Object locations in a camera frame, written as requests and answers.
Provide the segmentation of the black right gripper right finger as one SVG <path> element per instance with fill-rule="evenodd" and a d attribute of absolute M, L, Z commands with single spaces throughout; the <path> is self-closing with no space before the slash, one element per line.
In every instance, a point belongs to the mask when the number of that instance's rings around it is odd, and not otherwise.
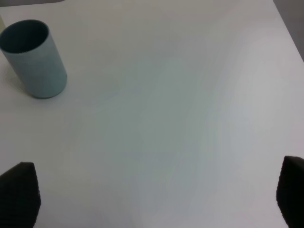
<path fill-rule="evenodd" d="M 276 190 L 276 201 L 290 228 L 304 227 L 304 160 L 285 156 Z"/>

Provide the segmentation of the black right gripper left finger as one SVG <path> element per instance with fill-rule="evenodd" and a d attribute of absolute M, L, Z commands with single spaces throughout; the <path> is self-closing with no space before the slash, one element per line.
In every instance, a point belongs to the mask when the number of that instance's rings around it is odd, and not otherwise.
<path fill-rule="evenodd" d="M 20 162 L 0 176 L 0 226 L 34 227 L 41 196 L 35 165 Z"/>

